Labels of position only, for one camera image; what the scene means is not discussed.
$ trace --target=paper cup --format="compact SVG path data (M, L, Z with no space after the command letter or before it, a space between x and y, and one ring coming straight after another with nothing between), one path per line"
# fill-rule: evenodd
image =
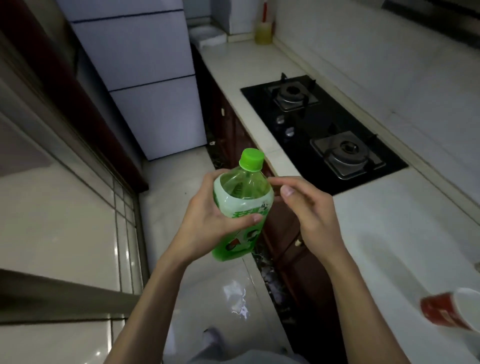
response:
M423 315L432 323L480 333L480 292L457 288L420 301Z

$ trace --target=plastic bottle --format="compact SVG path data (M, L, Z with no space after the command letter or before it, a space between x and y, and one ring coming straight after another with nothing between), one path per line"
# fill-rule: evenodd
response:
M254 148L243 151L239 166L220 175L214 182L214 200L229 218L259 213L264 219L257 225L236 231L222 238L212 251L215 259L226 261L250 253L260 235L265 217L272 207L272 186L261 172L264 154Z

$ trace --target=fingernail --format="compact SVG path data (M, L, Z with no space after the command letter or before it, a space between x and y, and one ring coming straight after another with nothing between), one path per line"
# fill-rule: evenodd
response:
M254 214L253 216L253 221L255 221L255 224L259 223L260 221L262 221L263 219L263 215L260 215L260 214Z
M284 184L280 188L280 193L282 194L283 197L288 197L294 192L295 192L295 190L293 188L291 188L290 186L287 186L286 184Z

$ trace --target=green bottle cap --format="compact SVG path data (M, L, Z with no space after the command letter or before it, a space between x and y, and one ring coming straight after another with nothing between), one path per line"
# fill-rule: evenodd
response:
M258 172L264 165L265 154L255 148L246 148L243 150L240 158L240 167L248 172Z

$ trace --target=hand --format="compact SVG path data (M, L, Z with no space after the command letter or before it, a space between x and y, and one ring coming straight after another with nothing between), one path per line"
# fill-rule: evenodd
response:
M282 186L280 195L299 218L305 245L323 264L348 256L331 195L301 177L270 177L268 181Z
M169 250L187 264L204 256L216 247L220 239L231 232L258 224L263 216L251 214L227 218L213 201L213 182L228 170L216 170L204 176L202 186L188 203L187 212Z

